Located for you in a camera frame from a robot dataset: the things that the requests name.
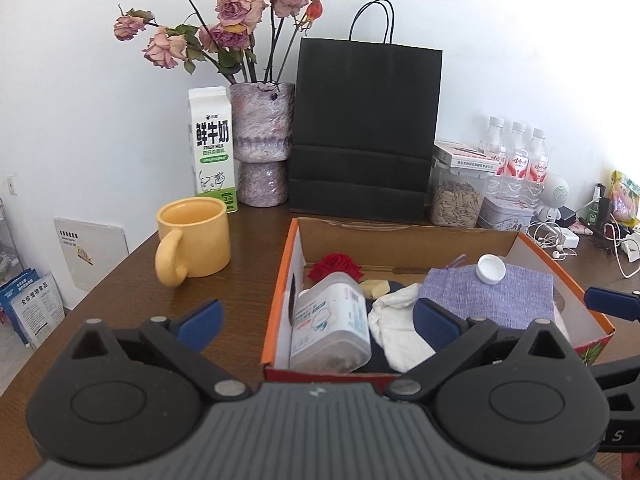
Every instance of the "sunflower seeds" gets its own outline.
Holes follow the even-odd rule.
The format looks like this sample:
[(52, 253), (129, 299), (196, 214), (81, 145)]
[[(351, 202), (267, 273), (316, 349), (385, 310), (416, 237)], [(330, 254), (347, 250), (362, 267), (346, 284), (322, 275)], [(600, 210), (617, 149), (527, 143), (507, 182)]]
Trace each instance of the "sunflower seeds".
[(471, 184), (443, 182), (436, 189), (431, 221), (444, 227), (475, 227), (483, 198)]

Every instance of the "flower vase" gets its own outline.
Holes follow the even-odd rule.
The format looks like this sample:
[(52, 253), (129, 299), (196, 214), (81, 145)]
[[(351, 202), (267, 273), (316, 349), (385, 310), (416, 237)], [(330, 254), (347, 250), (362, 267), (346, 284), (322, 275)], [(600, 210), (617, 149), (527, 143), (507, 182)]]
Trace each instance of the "flower vase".
[(277, 162), (291, 154), (293, 83), (230, 86), (234, 157), (241, 162)]
[(234, 157), (242, 162), (238, 200), (271, 207), (287, 199), (295, 85), (231, 85)]
[(243, 162), (238, 200), (253, 207), (273, 207), (287, 201), (287, 161)]

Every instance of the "yellow mug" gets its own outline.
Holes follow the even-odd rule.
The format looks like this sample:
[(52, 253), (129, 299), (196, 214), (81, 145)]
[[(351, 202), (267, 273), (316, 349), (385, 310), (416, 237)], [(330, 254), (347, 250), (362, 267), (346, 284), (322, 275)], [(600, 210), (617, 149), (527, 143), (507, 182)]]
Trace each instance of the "yellow mug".
[(156, 274), (163, 285), (215, 274), (231, 259), (226, 205), (209, 196), (183, 198), (156, 215), (160, 245)]

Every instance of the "mug handle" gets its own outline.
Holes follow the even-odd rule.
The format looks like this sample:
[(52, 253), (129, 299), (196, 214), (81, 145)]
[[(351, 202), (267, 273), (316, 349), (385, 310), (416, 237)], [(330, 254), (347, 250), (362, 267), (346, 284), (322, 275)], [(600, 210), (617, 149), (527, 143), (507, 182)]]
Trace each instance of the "mug handle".
[(160, 245), (158, 245), (158, 250), (156, 251), (156, 274), (163, 285), (178, 286), (187, 275), (187, 267), (176, 262), (178, 243), (180, 243), (181, 238), (181, 229), (171, 229), (160, 240)]

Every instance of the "orange rose bud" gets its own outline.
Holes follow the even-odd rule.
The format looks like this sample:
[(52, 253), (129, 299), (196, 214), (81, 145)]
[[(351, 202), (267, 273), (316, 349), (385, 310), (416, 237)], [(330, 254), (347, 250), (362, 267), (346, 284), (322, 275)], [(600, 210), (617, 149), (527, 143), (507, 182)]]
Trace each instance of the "orange rose bud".
[(320, 0), (312, 0), (306, 8), (306, 21), (312, 22), (313, 20), (317, 20), (320, 16), (322, 16), (322, 3), (320, 3)]

